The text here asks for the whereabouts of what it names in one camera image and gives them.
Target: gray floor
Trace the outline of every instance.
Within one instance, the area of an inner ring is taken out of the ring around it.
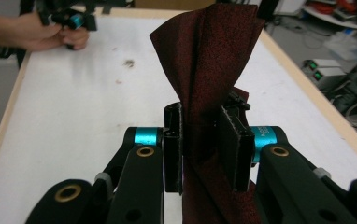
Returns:
[[[266,28],[267,32],[288,54],[299,67],[304,60],[309,59],[334,59],[341,65],[344,72],[357,64],[356,60],[345,61],[323,45],[323,42],[331,38],[335,32],[341,32],[345,28],[336,26],[312,16],[276,17],[278,25],[271,23]]]

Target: red fabric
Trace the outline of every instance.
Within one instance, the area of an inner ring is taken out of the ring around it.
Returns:
[[[260,223],[254,186],[230,190],[215,142],[219,108],[264,26],[256,15],[257,6],[215,4],[178,15],[150,35],[183,109],[183,223]]]

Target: white table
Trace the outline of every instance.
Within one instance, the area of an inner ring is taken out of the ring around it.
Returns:
[[[26,58],[0,126],[0,224],[23,223],[60,181],[93,182],[127,127],[164,125],[164,107],[179,98],[149,34],[178,13],[114,9],[115,17],[98,19],[86,49]],[[250,125],[282,127],[345,189],[357,178],[357,132],[266,33],[236,86],[250,93]],[[165,223],[181,223],[180,207],[178,195],[166,194]]]

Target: electronic device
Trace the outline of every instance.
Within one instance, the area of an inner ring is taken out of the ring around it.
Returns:
[[[346,75],[337,88],[326,94],[326,97],[342,114],[345,114],[351,106],[357,104],[357,65]]]
[[[309,79],[321,91],[329,91],[347,74],[339,67],[321,67],[311,74]]]
[[[341,64],[337,62],[336,60],[330,60],[330,59],[311,59],[311,60],[305,60],[303,62],[303,66],[301,70],[304,72],[305,75],[313,75],[313,73],[318,69],[318,68],[325,68],[325,67],[341,67]]]

